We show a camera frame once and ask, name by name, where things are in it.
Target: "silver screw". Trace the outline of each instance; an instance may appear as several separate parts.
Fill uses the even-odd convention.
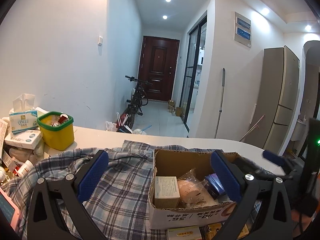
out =
[[[75,177],[75,176],[70,173],[70,174],[68,174],[68,175],[66,176],[66,180],[73,180],[74,177]]]
[[[277,177],[277,178],[276,178],[276,182],[279,183],[279,184],[281,184],[281,183],[283,182],[283,180],[282,180],[281,178]]]
[[[43,183],[44,182],[44,178],[39,178],[38,180],[37,180],[37,183],[38,184],[41,184],[41,183]]]
[[[252,176],[251,174],[247,174],[247,175],[245,176],[245,179],[246,179],[246,180],[254,180],[254,176]]]

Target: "open cardboard box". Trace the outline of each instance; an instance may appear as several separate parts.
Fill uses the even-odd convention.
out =
[[[240,155],[225,153],[228,161],[233,162]],[[189,226],[205,226],[225,221],[229,218],[235,202],[225,202],[216,206],[204,208],[176,208],[157,209],[154,202],[155,176],[181,177],[193,168],[196,168],[196,177],[200,181],[205,176],[214,173],[210,165],[211,153],[181,152],[158,149],[154,156],[154,172],[151,181],[148,202],[150,229],[170,229]]]

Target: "yellow plastic container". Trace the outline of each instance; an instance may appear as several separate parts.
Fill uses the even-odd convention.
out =
[[[62,113],[49,112],[38,118],[37,122],[43,133],[44,142],[51,148],[59,151],[67,149],[75,140],[73,133],[73,117],[70,115],[69,120],[58,127],[48,125],[52,121],[57,121]]]

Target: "checkered fabric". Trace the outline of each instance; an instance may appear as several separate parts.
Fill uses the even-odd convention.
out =
[[[151,146],[125,141],[122,148],[105,149],[109,168],[103,174],[91,198],[83,205],[107,239],[166,239],[165,230],[148,227],[148,191],[153,174],[153,156],[157,148],[191,152],[214,149],[186,149],[182,146]],[[19,235],[27,239],[28,209],[39,178],[59,180],[76,173],[96,153],[95,148],[66,151],[39,162],[25,177],[15,178],[3,186],[22,213]],[[74,236],[81,238],[63,203],[59,203],[66,224]]]

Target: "wooden door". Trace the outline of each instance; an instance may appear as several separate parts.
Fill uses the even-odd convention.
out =
[[[139,79],[153,84],[144,86],[149,99],[171,99],[178,50],[178,40],[143,37]]]

